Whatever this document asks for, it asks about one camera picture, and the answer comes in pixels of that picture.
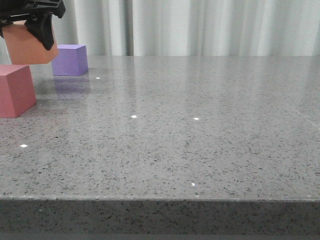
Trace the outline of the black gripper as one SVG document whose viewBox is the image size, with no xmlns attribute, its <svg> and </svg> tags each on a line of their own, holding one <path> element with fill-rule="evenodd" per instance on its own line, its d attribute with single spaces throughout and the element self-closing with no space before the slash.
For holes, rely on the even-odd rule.
<svg viewBox="0 0 320 240">
<path fill-rule="evenodd" d="M 27 30 L 49 51 L 55 42 L 52 15 L 61 19 L 65 12 L 62 0 L 1 0 L 0 24 L 26 20 L 24 25 Z"/>
</svg>

